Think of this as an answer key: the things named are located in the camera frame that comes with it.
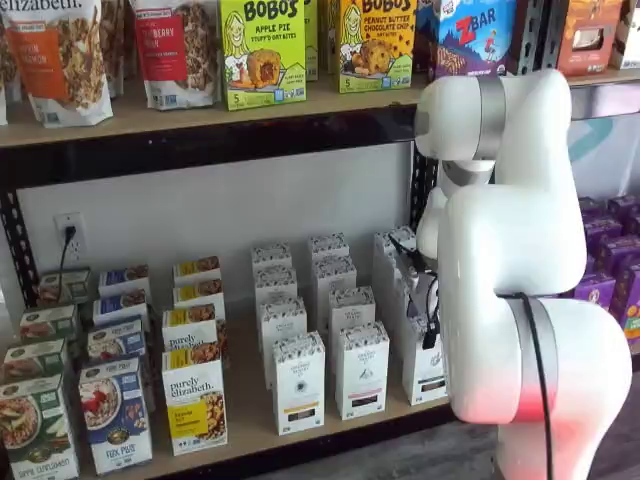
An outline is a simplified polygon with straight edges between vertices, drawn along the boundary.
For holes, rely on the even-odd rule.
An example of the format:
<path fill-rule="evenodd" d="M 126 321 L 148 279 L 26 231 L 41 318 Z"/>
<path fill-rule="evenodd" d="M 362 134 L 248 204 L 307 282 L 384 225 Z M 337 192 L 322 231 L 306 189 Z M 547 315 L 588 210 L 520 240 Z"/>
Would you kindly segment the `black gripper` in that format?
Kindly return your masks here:
<path fill-rule="evenodd" d="M 428 322 L 439 320 L 438 276 L 434 270 L 418 272 L 413 267 L 407 277 L 409 303 L 407 316 L 425 316 Z M 429 323 L 423 336 L 422 348 L 432 349 L 439 337 L 439 324 Z"/>

